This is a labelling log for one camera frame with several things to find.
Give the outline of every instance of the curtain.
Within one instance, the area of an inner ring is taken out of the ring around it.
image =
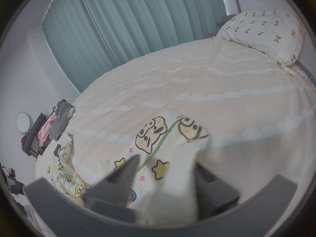
[[[224,15],[223,0],[54,0],[42,28],[82,92],[118,65],[217,32]]]

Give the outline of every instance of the ceiling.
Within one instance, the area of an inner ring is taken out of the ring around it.
[[[23,42],[27,33],[39,26],[52,0],[30,0],[11,26],[0,48],[0,65]]]

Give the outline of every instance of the bed sheet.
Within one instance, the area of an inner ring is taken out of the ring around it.
[[[236,188],[240,203],[276,174],[298,181],[315,154],[316,95],[303,71],[292,70],[290,76],[263,53],[216,37],[131,60],[73,103],[67,163],[93,185],[147,120],[172,110],[208,129],[211,148],[197,160]],[[37,178],[47,171],[46,152]]]

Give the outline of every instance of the pillowcase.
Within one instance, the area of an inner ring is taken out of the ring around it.
[[[258,50],[292,75],[286,66],[297,59],[305,30],[290,12],[247,11],[226,22],[216,37]]]

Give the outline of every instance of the yellow star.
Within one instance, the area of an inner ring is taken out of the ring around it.
[[[124,159],[124,158],[122,158],[121,160],[116,160],[116,161],[114,162],[114,164],[115,164],[114,170],[116,170],[117,168],[123,166],[124,163],[125,163],[125,159]]]
[[[166,161],[163,163],[161,160],[157,160],[156,166],[154,166],[151,170],[155,173],[155,179],[160,180],[164,177],[169,166],[169,162]]]

